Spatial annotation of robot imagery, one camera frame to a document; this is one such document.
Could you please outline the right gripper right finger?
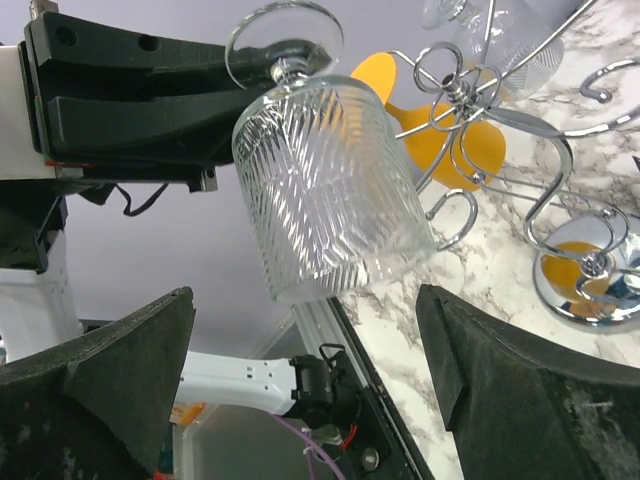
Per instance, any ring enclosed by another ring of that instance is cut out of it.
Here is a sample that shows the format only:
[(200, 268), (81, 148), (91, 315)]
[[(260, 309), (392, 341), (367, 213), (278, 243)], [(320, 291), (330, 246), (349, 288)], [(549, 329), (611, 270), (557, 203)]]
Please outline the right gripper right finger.
[(419, 289), (416, 316), (467, 479), (636, 479), (639, 371)]

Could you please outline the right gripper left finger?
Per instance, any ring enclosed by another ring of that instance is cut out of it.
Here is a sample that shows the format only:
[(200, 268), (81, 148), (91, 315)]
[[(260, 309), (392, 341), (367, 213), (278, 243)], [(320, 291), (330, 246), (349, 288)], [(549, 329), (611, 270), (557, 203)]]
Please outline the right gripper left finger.
[(2, 478), (152, 478), (194, 318), (181, 287), (3, 366)]

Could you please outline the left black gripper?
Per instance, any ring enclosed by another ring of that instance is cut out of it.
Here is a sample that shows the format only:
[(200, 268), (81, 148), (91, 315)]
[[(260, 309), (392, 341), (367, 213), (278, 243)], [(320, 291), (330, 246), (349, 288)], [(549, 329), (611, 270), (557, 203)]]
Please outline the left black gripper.
[(213, 191), (248, 94), (220, 94), (225, 47), (56, 12), (1, 49), (1, 178), (78, 192)]

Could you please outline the ribbed clear glass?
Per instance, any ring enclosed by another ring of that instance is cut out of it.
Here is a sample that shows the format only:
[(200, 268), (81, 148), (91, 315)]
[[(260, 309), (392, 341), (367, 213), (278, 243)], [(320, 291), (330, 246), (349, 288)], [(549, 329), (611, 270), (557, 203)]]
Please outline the ribbed clear glass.
[(435, 241), (408, 158), (364, 82), (333, 73), (343, 29), (310, 1), (247, 15), (227, 71), (255, 65), (273, 87), (240, 115), (231, 148), (271, 298), (322, 300), (403, 274)]

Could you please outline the yellow plastic wine glass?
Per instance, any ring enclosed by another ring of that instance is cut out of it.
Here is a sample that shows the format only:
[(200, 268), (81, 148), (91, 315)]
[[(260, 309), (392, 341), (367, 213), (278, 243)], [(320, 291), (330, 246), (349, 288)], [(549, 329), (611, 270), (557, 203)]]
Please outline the yellow plastic wine glass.
[[(363, 60), (351, 76), (371, 87), (381, 99), (386, 112), (400, 125), (402, 130), (410, 130), (450, 108), (440, 103), (432, 110), (424, 105), (412, 110), (401, 109), (390, 103), (397, 78), (395, 58), (386, 52), (378, 52)], [(425, 172), (436, 160), (444, 145), (447, 134), (431, 127), (403, 139), (410, 159), (416, 167)], [(479, 185), (469, 178), (476, 172), (485, 171), (487, 181), (500, 172), (506, 160), (506, 140), (496, 126), (487, 121), (472, 123), (464, 134), (458, 132), (452, 144), (453, 150), (444, 158), (432, 174), (439, 184), (450, 189), (461, 188), (476, 191)]]

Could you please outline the clear wine glass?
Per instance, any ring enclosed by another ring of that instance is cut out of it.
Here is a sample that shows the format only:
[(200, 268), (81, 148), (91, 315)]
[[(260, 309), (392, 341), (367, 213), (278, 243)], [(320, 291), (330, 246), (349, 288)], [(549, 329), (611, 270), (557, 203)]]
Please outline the clear wine glass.
[[(483, 63), (507, 72), (552, 33), (524, 1), (497, 1), (493, 15), (489, 14), (487, 1), (440, 0), (424, 4), (424, 28), (434, 30), (448, 23), (456, 26), (452, 42), (461, 50), (467, 69)], [(563, 56), (561, 39), (549, 43), (503, 81), (498, 98), (516, 102), (533, 95), (556, 73)]]

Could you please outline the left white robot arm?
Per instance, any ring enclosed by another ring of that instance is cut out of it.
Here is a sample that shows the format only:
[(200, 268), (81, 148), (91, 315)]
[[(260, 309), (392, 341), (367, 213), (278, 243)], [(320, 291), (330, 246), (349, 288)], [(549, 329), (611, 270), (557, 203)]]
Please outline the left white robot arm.
[[(53, 10), (4, 54), (17, 72), (2, 91), (3, 114), (17, 121), (23, 142), (1, 156), (18, 166), (1, 176), (1, 266), (13, 274), (52, 272), (70, 194), (107, 196), (122, 182), (195, 188), (230, 162), (233, 123), (272, 86), (254, 53), (241, 57), (234, 83), (219, 45)], [(159, 434), (183, 378), (194, 314), (184, 288), (130, 318), (30, 351), (1, 382), (9, 420), (61, 398), (123, 442)]]

